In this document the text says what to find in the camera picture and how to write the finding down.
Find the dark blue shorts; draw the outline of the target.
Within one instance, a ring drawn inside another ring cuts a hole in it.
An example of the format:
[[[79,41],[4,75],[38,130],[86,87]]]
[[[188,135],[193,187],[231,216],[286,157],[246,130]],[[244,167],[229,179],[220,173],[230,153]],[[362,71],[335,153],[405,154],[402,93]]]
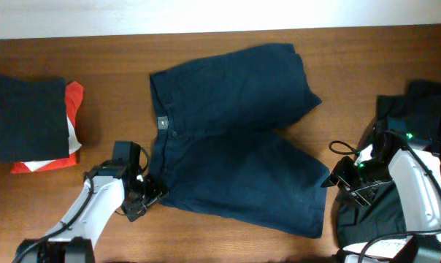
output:
[[[169,190],[163,205],[322,235],[329,169],[280,136],[321,103],[293,45],[192,60],[152,73],[150,91],[150,174]]]

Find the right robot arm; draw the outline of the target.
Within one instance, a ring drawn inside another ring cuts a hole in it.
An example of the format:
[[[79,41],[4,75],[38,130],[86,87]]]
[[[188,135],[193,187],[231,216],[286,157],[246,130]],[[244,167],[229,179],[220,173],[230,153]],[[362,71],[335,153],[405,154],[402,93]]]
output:
[[[433,142],[414,132],[378,121],[372,144],[343,153],[324,188],[336,186],[351,201],[370,206],[380,187],[398,191],[406,230],[380,235],[343,262],[441,262],[441,169]]]

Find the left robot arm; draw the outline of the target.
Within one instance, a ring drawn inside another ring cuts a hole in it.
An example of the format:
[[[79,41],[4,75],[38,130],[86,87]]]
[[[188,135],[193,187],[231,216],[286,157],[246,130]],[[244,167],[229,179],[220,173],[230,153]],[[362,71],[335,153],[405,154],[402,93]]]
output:
[[[84,173],[83,189],[65,216],[45,236],[25,239],[12,261],[95,262],[97,241],[113,215],[134,222],[169,193],[146,173],[141,155],[149,157],[135,142],[115,142],[112,158]]]

